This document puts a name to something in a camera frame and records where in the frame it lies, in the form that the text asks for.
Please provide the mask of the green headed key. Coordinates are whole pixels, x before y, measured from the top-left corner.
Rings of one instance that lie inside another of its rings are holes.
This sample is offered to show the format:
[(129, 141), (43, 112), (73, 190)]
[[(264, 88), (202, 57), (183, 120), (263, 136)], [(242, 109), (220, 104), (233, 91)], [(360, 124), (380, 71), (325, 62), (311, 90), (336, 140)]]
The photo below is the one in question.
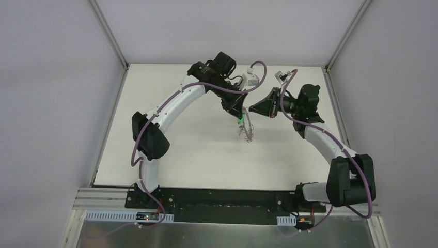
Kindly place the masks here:
[(241, 118), (238, 119), (237, 123), (239, 125), (242, 125), (244, 123), (244, 115)]

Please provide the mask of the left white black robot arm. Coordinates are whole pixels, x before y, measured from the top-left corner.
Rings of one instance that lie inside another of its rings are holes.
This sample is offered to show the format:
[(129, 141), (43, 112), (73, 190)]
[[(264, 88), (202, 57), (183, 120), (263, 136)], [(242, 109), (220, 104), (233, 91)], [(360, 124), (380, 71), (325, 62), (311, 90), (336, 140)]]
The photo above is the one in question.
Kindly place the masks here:
[(243, 102), (247, 94), (227, 80), (236, 66), (236, 61), (224, 52), (205, 63), (194, 63), (178, 88), (159, 106), (145, 114), (136, 112), (132, 116), (135, 145), (131, 165), (139, 165), (137, 185), (141, 192), (137, 201), (145, 209), (153, 208), (158, 201), (153, 191), (159, 186), (159, 163), (170, 148), (165, 133), (190, 104), (211, 91), (220, 98), (226, 113), (237, 119), (243, 117)]

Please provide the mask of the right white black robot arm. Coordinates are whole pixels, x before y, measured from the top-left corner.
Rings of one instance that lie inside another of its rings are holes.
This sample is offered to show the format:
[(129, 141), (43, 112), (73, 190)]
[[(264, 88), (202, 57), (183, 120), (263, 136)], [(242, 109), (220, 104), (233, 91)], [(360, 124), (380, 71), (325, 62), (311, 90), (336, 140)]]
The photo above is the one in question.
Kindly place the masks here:
[(292, 118), (294, 130), (312, 144), (329, 165), (326, 182), (306, 183), (296, 187), (294, 207), (307, 211), (314, 202), (329, 203), (334, 207), (349, 207), (367, 203), (376, 198), (373, 160), (367, 154), (359, 154), (339, 141), (329, 130), (317, 112), (320, 86), (305, 84), (298, 97), (289, 95), (278, 87), (261, 101), (249, 107), (249, 111), (274, 118), (285, 113)]

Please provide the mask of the aluminium frame rail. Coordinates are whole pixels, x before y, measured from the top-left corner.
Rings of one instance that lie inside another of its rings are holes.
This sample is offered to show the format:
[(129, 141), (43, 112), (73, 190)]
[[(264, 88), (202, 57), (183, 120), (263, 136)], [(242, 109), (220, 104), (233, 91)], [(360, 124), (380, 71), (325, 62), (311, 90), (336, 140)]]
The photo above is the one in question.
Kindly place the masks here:
[[(74, 200), (73, 209), (78, 210), (125, 210), (128, 189), (120, 188), (79, 188)], [(353, 205), (361, 214), (368, 211), (367, 204)], [(355, 216), (356, 214), (347, 207), (334, 208), (331, 215)], [(373, 203), (372, 217), (380, 217), (381, 211), (377, 204)]]

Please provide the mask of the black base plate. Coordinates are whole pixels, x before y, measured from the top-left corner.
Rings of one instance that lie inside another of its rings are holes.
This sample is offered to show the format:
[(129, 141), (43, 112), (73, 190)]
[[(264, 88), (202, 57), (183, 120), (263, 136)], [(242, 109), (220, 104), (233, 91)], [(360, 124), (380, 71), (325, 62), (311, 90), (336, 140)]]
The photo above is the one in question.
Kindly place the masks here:
[(295, 217), (304, 218), (307, 227), (314, 224), (313, 214), (326, 212), (326, 206), (295, 191), (158, 187), (147, 195), (138, 184), (129, 188), (125, 207), (166, 213), (174, 222), (276, 225)]

